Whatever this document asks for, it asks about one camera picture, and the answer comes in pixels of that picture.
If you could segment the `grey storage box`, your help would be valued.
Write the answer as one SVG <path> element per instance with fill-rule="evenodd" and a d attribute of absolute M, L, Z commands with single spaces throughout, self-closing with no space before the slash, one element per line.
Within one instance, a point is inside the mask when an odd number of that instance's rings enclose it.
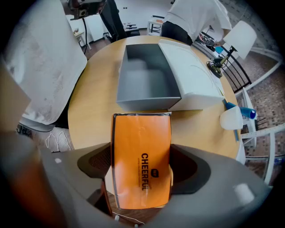
<path fill-rule="evenodd" d="M 180 99 L 174 74 L 159 45 L 126 45 L 116 103 L 124 111 L 167 110 Z"/>

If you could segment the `person's white shoe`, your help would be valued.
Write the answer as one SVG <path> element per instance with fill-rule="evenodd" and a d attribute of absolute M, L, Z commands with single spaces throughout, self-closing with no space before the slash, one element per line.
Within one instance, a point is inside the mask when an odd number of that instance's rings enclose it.
<path fill-rule="evenodd" d="M 45 146 L 52 152 L 71 151 L 74 149 L 68 129 L 53 128 L 45 137 Z"/>

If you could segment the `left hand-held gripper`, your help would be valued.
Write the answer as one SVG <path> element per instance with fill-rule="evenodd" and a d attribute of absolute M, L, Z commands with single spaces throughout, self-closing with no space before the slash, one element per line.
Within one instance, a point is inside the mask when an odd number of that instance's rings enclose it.
<path fill-rule="evenodd" d="M 107 0 L 67 0 L 66 14 L 72 15 L 71 20 L 79 20 L 100 14 Z"/>

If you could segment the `blue cylindrical bottle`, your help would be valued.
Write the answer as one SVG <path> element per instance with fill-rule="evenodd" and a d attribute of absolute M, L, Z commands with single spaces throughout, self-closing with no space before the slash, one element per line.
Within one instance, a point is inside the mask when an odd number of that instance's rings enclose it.
<path fill-rule="evenodd" d="M 231 109 L 236 105 L 230 102 L 225 102 L 226 109 Z M 255 119 L 257 117 L 257 113 L 254 109 L 247 107 L 240 107 L 241 114 L 249 119 Z"/>

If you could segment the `white plastic cup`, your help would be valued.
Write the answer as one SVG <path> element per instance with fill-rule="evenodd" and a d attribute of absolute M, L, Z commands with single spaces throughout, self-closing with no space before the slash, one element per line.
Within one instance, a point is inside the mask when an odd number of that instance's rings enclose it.
<path fill-rule="evenodd" d="M 226 110 L 220 115 L 220 125 L 225 130 L 240 130 L 243 128 L 243 118 L 238 106 Z"/>

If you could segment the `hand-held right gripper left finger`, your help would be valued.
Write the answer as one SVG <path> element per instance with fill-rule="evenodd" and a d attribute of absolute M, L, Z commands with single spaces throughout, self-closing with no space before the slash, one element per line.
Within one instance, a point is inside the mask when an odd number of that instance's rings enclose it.
<path fill-rule="evenodd" d="M 41 149 L 49 184 L 67 225 L 118 225 L 108 202 L 105 176 L 111 166 L 110 144 L 66 152 Z"/>

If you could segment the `white side table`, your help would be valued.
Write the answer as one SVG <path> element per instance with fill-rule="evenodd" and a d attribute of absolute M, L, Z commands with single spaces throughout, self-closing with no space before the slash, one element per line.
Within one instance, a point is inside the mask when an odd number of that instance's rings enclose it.
<path fill-rule="evenodd" d="M 161 27 L 164 23 L 163 16 L 153 15 L 147 24 L 147 35 L 150 36 L 161 36 Z"/>

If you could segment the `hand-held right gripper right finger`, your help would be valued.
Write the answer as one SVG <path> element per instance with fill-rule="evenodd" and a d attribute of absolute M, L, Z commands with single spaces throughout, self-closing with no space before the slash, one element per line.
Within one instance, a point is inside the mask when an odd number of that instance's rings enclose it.
<path fill-rule="evenodd" d="M 154 228 L 237 228 L 264 202 L 270 187 L 235 159 L 172 144 L 171 198 Z"/>

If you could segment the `orange Cheerful packet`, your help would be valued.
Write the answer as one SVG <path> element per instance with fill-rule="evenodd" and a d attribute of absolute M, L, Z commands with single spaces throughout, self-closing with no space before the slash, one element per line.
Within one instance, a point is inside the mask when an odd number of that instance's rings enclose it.
<path fill-rule="evenodd" d="M 111 168 L 119 209 L 159 208 L 171 190 L 171 113 L 113 114 Z"/>

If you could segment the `white storage box lid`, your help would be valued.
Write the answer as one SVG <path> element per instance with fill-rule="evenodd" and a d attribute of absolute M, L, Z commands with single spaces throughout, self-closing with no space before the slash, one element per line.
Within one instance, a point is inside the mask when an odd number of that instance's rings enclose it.
<path fill-rule="evenodd" d="M 190 46 L 161 39 L 158 45 L 175 77 L 181 99 L 169 111 L 204 110 L 222 103 L 224 96 L 208 68 Z"/>

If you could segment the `black office chair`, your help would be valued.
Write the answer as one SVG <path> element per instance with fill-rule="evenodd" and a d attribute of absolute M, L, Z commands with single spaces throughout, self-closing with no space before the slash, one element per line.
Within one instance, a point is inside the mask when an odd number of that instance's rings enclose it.
<path fill-rule="evenodd" d="M 140 36 L 140 32 L 136 24 L 124 23 L 123 27 L 127 37 Z"/>

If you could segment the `white metal rack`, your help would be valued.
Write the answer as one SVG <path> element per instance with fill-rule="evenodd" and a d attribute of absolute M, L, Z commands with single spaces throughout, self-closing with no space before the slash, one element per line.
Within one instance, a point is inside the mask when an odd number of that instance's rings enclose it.
<path fill-rule="evenodd" d="M 274 65 L 267 73 L 265 73 L 255 82 L 249 84 L 249 86 L 247 87 L 243 87 L 241 91 L 236 93 L 236 96 L 242 94 L 245 100 L 245 104 L 247 105 L 248 108 L 251 108 L 252 103 L 251 103 L 251 100 L 249 98 L 247 91 L 251 89 L 253 86 L 265 80 L 275 70 L 277 70 L 281 66 L 282 63 L 283 63 L 282 59 L 280 58 L 277 59 L 276 65 Z M 273 173 L 274 160 L 275 160 L 275 134 L 278 132 L 285 131 L 285 123 L 275 126 L 275 127 L 265 128 L 263 130 L 256 130 L 254 119 L 250 119 L 250 118 L 244 119 L 244 124 L 249 124 L 249 126 L 252 126 L 253 130 L 246 134 L 240 135 L 240 146 L 239 146 L 239 150 L 236 156 L 236 160 L 242 164 L 245 164 L 247 160 L 264 159 L 266 161 L 266 165 L 265 165 L 263 180 L 267 185 L 269 185 L 271 177 L 272 177 L 272 173 Z M 270 137 L 270 149 L 269 149 L 269 155 L 267 157 L 266 156 L 256 157 L 256 156 L 246 156 L 245 155 L 245 150 L 244 150 L 245 144 L 249 143 L 252 140 L 257 139 L 258 137 L 263 137 L 267 135 Z"/>

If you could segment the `black metal chair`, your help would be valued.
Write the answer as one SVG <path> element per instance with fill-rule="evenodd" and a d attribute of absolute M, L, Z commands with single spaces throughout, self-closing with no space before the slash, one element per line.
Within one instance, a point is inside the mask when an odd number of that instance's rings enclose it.
<path fill-rule="evenodd" d="M 233 92 L 237 93 L 252 82 L 233 54 L 234 53 L 232 53 L 223 64 L 222 73 L 228 79 Z"/>

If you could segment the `white shade desk lamp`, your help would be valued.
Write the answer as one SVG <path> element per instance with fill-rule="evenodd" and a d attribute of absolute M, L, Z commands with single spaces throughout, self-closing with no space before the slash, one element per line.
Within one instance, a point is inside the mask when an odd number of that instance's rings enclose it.
<path fill-rule="evenodd" d="M 221 69 L 226 61 L 231 57 L 233 52 L 238 52 L 238 55 L 245 59 L 253 47 L 257 38 L 255 30 L 246 22 L 240 20 L 234 28 L 224 37 L 226 44 L 230 46 L 230 50 L 223 58 L 215 58 L 213 62 L 208 62 L 208 69 L 217 77 L 221 78 Z"/>

